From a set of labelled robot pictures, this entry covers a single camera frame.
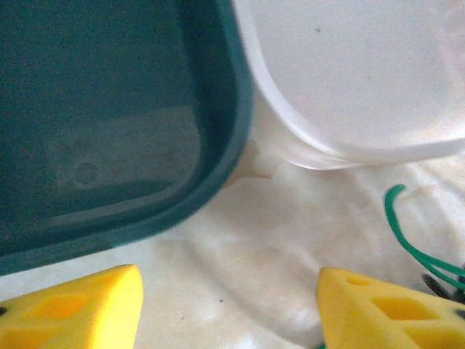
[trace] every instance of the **white cloth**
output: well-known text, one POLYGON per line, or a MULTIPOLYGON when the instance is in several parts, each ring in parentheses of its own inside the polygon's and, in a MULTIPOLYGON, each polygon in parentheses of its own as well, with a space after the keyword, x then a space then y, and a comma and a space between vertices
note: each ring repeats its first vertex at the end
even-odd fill
POLYGON ((316 172, 250 142, 225 188, 161 235, 0 278, 0 300, 125 263, 145 300, 136 349, 300 348, 322 340, 315 287, 338 266, 426 291, 425 270, 398 244, 383 197, 397 200, 414 246, 465 262, 464 156, 316 172))

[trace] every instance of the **white plastic container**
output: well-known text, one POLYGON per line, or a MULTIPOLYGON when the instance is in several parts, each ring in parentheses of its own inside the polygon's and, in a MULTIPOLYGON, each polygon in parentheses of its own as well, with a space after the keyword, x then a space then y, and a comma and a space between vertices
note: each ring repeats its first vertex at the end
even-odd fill
POLYGON ((301 167, 465 149, 464 0, 234 0, 254 131, 301 167))

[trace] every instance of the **translucent plastic container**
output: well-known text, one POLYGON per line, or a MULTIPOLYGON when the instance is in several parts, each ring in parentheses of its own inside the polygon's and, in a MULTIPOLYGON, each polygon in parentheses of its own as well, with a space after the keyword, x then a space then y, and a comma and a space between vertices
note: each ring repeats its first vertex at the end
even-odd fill
POLYGON ((228 0, 11 0, 0 25, 0 275, 166 230, 233 171, 253 84, 228 0))
POLYGON ((312 169, 465 148, 465 1, 234 0, 254 130, 312 169))

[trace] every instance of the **green plastic bin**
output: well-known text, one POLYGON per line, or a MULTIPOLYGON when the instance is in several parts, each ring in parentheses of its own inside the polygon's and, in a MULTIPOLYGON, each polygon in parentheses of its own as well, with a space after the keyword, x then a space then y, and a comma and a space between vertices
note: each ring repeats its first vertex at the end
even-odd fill
POLYGON ((1 3, 0 275, 159 233, 245 146, 228 0, 1 3))

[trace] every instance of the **green wire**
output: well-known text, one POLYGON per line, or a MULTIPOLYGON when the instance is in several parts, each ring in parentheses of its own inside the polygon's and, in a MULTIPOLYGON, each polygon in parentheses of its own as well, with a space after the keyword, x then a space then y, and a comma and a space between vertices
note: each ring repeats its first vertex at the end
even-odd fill
POLYGON ((400 245, 412 255, 413 258, 418 260, 426 269, 428 269, 431 273, 436 275, 438 278, 441 278, 442 280, 448 282, 449 284, 459 288, 459 289, 465 289, 465 284, 456 281, 449 276, 445 275, 444 273, 441 273, 436 269, 433 265, 436 267, 446 270, 450 273, 454 273, 458 276, 465 276, 465 270, 461 269, 459 267, 456 267, 455 265, 451 265, 447 262, 444 262, 443 260, 438 260, 437 258, 434 258, 432 256, 429 256, 426 253, 423 253, 422 251, 416 249, 414 246, 412 246, 407 239, 404 237, 401 229, 400 229, 400 224, 399 220, 397 218, 397 215, 394 210, 394 203, 396 198, 399 196, 399 194, 405 190, 404 185, 396 185, 389 189, 387 192, 385 198, 384 198, 384 209, 386 211, 386 216, 387 216, 387 221, 389 225, 391 226, 391 229, 393 233, 395 234, 395 237, 399 241, 400 245))

